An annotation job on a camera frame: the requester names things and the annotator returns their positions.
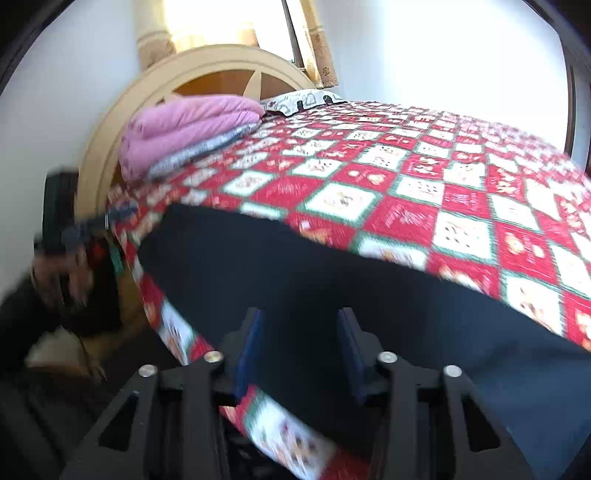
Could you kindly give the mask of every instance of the wooden headboard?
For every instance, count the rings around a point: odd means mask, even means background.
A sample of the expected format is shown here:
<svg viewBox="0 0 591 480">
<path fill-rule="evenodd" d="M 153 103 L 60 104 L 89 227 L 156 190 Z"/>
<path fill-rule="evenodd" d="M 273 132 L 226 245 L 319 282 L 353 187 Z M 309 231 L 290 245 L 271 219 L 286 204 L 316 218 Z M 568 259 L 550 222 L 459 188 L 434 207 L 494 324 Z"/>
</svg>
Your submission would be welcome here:
<svg viewBox="0 0 591 480">
<path fill-rule="evenodd" d="M 79 167 L 77 218 L 104 210 L 119 176 L 121 135 L 141 108 L 178 95 L 235 93 L 260 100 L 306 88 L 314 84 L 298 68 L 256 47 L 212 45 L 158 62 L 127 87 L 96 127 Z"/>
</svg>

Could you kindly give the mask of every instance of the screw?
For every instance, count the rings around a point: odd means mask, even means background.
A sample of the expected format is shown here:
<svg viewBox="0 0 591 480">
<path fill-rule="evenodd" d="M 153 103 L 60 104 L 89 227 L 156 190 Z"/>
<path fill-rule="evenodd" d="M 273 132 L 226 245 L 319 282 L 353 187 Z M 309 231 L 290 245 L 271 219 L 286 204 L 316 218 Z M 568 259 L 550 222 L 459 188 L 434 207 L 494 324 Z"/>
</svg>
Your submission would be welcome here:
<svg viewBox="0 0 591 480">
<path fill-rule="evenodd" d="M 205 355 L 203 355 L 203 359 L 208 364 L 215 364 L 223 360 L 223 355 L 221 352 L 218 352 L 217 350 L 212 350 L 211 352 L 207 352 Z"/>
<path fill-rule="evenodd" d="M 392 352 L 381 352 L 378 355 L 378 360 L 383 364 L 393 364 L 396 360 L 398 360 L 398 355 Z"/>
<path fill-rule="evenodd" d="M 144 378 L 148 378 L 151 377 L 152 375 L 155 375 L 156 372 L 158 371 L 158 368 L 155 365 L 142 365 L 139 370 L 139 376 L 140 377 L 144 377 Z"/>
<path fill-rule="evenodd" d="M 443 373 L 445 373 L 448 377 L 457 378 L 462 374 L 462 369 L 455 365 L 448 365 L 443 369 Z"/>
</svg>

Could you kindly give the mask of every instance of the person's hand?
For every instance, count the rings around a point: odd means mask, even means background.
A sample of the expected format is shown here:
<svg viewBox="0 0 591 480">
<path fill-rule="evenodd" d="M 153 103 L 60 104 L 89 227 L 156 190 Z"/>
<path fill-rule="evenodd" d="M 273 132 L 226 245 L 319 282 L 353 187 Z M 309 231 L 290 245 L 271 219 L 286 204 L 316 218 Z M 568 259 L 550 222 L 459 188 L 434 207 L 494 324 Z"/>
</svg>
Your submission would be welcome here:
<svg viewBox="0 0 591 480">
<path fill-rule="evenodd" d="M 68 275 L 68 289 L 74 301 L 86 304 L 94 279 L 83 247 L 80 247 L 75 254 L 35 255 L 31 279 L 35 290 L 48 308 L 53 309 L 63 305 L 60 275 Z"/>
</svg>

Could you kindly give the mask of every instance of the bedsheet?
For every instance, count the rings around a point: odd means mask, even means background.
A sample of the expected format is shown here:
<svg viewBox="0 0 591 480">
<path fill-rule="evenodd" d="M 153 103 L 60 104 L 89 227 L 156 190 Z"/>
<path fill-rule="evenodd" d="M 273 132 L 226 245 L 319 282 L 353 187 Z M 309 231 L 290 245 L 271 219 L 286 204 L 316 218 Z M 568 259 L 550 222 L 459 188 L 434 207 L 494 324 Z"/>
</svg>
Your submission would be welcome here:
<svg viewBox="0 0 591 480">
<path fill-rule="evenodd" d="M 316 242 L 430 272 L 591 349 L 589 186 L 566 156 L 515 128 L 361 102 L 268 116 L 222 152 L 159 183 L 115 189 L 110 201 L 139 204 L 115 235 L 149 321 L 188 363 L 210 345 L 137 258 L 173 202 L 280 220 Z M 272 446 L 258 446 L 300 478 L 367 475 L 364 462 L 256 387 L 224 413 L 254 440 L 256 426 L 269 423 Z"/>
</svg>

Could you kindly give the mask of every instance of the person's arm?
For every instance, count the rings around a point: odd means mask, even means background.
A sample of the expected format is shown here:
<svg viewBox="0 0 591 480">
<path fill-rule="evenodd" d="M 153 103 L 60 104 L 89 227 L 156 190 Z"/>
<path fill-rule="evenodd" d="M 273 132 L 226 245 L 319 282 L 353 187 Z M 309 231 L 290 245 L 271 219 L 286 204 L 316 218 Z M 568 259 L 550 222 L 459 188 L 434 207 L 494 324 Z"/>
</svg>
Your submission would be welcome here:
<svg viewBox="0 0 591 480">
<path fill-rule="evenodd" d="M 19 370 L 41 335 L 59 324 L 59 315 L 45 306 L 31 279 L 23 280 L 0 306 L 0 375 Z"/>
<path fill-rule="evenodd" d="M 60 274 L 69 276 L 72 297 L 86 303 L 93 278 L 84 249 L 62 257 L 36 256 L 30 277 L 0 306 L 0 375 L 22 368 L 41 335 L 60 325 Z"/>
</svg>

